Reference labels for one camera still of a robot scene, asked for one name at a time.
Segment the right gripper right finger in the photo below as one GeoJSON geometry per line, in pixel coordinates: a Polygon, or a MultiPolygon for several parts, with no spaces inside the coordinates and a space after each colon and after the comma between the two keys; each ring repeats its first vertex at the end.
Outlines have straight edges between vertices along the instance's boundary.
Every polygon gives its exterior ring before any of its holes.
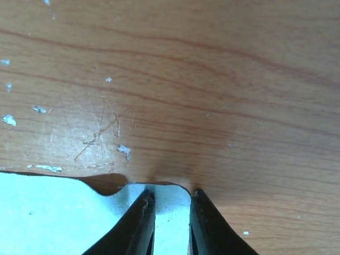
{"type": "Polygon", "coordinates": [[[189,254],[257,254],[227,223],[202,189],[190,206],[189,254]]]}

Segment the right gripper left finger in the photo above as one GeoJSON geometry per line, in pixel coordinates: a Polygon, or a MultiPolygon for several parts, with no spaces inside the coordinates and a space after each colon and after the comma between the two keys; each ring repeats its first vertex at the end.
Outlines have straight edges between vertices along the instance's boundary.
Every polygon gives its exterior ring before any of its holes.
{"type": "Polygon", "coordinates": [[[117,224],[84,254],[152,255],[155,225],[155,194],[144,190],[117,224]]]}

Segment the light blue cleaning cloth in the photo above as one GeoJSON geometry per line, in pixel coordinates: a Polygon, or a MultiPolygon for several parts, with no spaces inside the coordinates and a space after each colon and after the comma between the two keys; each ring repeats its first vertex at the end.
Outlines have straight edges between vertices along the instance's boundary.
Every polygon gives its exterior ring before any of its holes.
{"type": "Polygon", "coordinates": [[[127,184],[101,195],[82,181],[1,174],[1,254],[82,254],[144,190],[156,197],[155,254],[186,254],[191,197],[178,185],[127,184]]]}

